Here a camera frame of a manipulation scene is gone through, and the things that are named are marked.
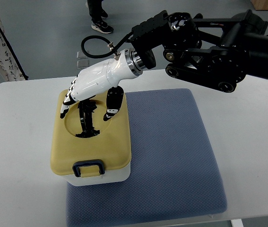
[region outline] sneaker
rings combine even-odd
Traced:
[[[103,34],[109,34],[112,33],[114,31],[114,29],[109,26],[106,22],[104,22],[103,20],[94,22],[92,21],[92,29],[101,32]]]
[[[104,9],[102,9],[102,11],[101,11],[101,17],[102,18],[108,18],[108,14],[105,12],[105,10]]]

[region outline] black handle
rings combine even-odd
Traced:
[[[98,166],[99,173],[101,175],[105,173],[104,163],[100,159],[79,161],[79,162],[75,162],[73,165],[73,171],[76,177],[81,177],[80,167],[83,167],[83,166]]]

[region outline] plastic container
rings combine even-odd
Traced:
[[[52,171],[74,186],[113,183],[126,180],[130,175],[130,125],[126,97],[120,111],[108,121],[106,92],[96,95],[97,108],[92,113],[93,126],[100,134],[79,138],[82,132],[78,103],[72,105],[65,118],[60,118],[61,104],[67,90],[59,95],[51,150]]]

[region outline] circular opening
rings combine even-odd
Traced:
[[[106,113],[106,104],[98,100],[91,99],[91,101],[96,101],[97,106],[94,113],[92,113],[93,127],[95,130],[100,130],[101,134],[107,129],[111,122],[110,120],[106,122],[103,120],[104,114]],[[66,130],[73,136],[82,133],[78,104],[79,103],[76,103],[70,108],[64,119]]]

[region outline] yellow lid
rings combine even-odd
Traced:
[[[60,118],[61,104],[67,90],[60,93],[53,130],[51,169],[57,175],[71,175],[73,164],[79,161],[100,159],[105,170],[121,169],[131,160],[130,125],[126,103],[123,96],[120,111],[108,121],[103,121],[106,113],[106,92],[96,95],[97,108],[92,113],[93,126],[100,134],[91,138],[78,138],[82,132],[78,103],[70,107],[64,119]],[[81,167],[87,170],[82,176],[99,175],[98,167]]]

